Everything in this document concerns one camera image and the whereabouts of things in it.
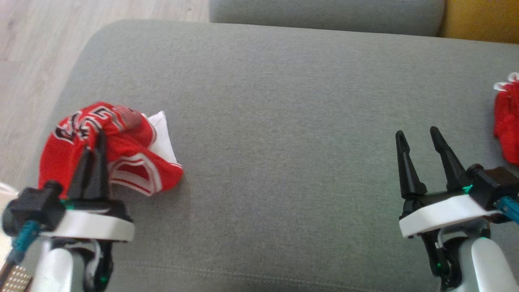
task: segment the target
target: cable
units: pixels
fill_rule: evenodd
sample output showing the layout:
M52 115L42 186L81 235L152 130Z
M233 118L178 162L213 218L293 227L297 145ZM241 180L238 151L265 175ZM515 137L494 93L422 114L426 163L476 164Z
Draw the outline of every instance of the cable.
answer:
M0 289L3 289L11 270L22 263L23 258L25 258L25 253L36 238L38 238L39 232L40 224L38 221L29 220L25 222L16 239L12 241L12 250L7 255L5 264L0 271Z
M435 243L436 248L443 248L443 233L445 232L445 227L440 228L438 232L438 242Z

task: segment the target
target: robotic arm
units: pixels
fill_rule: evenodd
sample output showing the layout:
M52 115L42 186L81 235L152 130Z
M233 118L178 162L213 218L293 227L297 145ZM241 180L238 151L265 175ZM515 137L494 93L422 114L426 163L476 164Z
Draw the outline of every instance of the robotic arm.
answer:
M519 179L504 167L465 170L436 127L430 129L447 177L445 192L427 194L409 156L404 133L396 134L400 190L405 199L400 230L420 236L441 291L519 291L490 223L519 224Z
M49 181L43 189L24 189L4 211L4 232L16 237L0 287L10 267L20 264L37 237L43 240L32 291L102 292L113 271L112 245L130 242L134 225L122 201L109 198L106 137L85 148L70 184L68 200L61 186Z

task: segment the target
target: gray couch cushion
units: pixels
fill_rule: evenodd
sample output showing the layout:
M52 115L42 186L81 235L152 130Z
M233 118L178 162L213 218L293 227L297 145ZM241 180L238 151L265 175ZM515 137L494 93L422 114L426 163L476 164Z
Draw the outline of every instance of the gray couch cushion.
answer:
M85 47L47 130L97 100L166 112L185 175L151 198L114 188L136 235L109 291L424 291L394 134L430 191L445 188L431 125L465 166L504 164L492 85L517 60L516 45L123 21ZM494 235L517 274L517 226Z
M210 0L211 22L435 36L444 0Z

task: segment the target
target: green led light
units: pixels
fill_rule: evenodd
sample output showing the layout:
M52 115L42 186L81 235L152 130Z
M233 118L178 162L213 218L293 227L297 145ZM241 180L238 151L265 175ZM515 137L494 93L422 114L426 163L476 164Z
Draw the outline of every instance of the green led light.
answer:
M463 191L465 192L465 195L469 194L470 189L472 188L472 185L468 185L466 187L463 187Z
M70 200L60 200L61 204L65 206L65 209L67 210L74 210L74 203L72 203Z

